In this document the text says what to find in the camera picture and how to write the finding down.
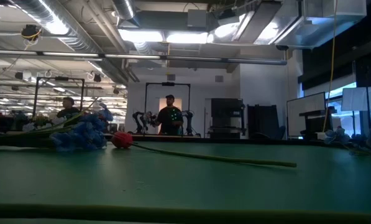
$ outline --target green stem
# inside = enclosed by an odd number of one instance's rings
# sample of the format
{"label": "green stem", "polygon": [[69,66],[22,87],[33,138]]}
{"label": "green stem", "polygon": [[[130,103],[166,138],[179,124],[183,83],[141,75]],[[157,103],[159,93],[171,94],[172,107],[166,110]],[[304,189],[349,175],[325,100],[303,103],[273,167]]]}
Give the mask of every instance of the green stem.
{"label": "green stem", "polygon": [[133,146],[140,147],[142,149],[146,149],[146,150],[150,150],[154,152],[161,152],[161,153],[169,154],[169,155],[185,156],[185,157],[191,157],[191,158],[197,158],[197,159],[209,159],[209,160],[215,160],[215,161],[247,163],[247,164],[257,164],[257,165],[297,167],[297,164],[294,162],[263,161],[263,160],[255,160],[255,159],[228,158],[228,157],[221,157],[221,156],[205,156],[205,155],[190,154],[190,153],[184,153],[184,152],[173,152],[173,151],[167,151],[167,150],[162,150],[162,149],[153,149],[153,148],[141,146],[138,144],[133,144]]}
{"label": "green stem", "polygon": [[302,210],[202,210],[109,205],[0,204],[0,218],[146,223],[371,223],[369,213]]}

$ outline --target man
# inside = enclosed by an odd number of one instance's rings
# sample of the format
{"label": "man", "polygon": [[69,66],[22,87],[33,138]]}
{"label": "man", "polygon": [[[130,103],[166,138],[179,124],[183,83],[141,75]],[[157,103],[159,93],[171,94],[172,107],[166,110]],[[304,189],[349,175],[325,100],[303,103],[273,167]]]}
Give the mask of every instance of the man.
{"label": "man", "polygon": [[80,110],[78,108],[74,108],[74,104],[75,101],[72,97],[64,97],[64,99],[62,99],[62,106],[64,107],[64,109],[58,112],[57,117],[65,117],[66,119],[69,119],[74,115],[74,113],[79,113]]}
{"label": "man", "polygon": [[166,96],[167,106],[159,111],[157,121],[154,125],[155,127],[162,124],[159,134],[178,135],[178,130],[183,125],[181,111],[173,106],[173,103],[174,96]]}

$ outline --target table surface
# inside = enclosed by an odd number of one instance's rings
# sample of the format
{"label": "table surface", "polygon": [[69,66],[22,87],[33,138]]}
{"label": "table surface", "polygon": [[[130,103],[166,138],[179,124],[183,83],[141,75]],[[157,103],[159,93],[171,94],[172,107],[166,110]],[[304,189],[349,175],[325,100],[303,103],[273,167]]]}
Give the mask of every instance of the table surface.
{"label": "table surface", "polygon": [[318,146],[139,144],[298,167],[231,164],[111,144],[103,151],[64,154],[0,151],[0,203],[371,213],[370,156]]}

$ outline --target black machine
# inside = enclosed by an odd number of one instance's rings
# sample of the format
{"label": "black machine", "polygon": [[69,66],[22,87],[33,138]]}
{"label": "black machine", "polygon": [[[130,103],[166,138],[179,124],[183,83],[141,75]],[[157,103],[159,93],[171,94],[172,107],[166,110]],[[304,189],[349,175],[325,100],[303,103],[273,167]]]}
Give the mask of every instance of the black machine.
{"label": "black machine", "polygon": [[[244,108],[242,99],[213,98],[211,99],[212,126],[209,128],[210,138],[240,138],[245,135]],[[240,118],[241,127],[231,124],[231,118]]]}
{"label": "black machine", "polygon": [[[186,135],[193,136],[192,133],[192,117],[193,113],[190,111],[181,111],[178,113],[178,116],[182,116],[186,118]],[[146,113],[143,112],[135,112],[132,117],[134,118],[135,123],[137,124],[137,132],[136,134],[146,134],[148,131],[148,124],[154,125],[156,123],[157,115],[153,114],[151,111]]]}

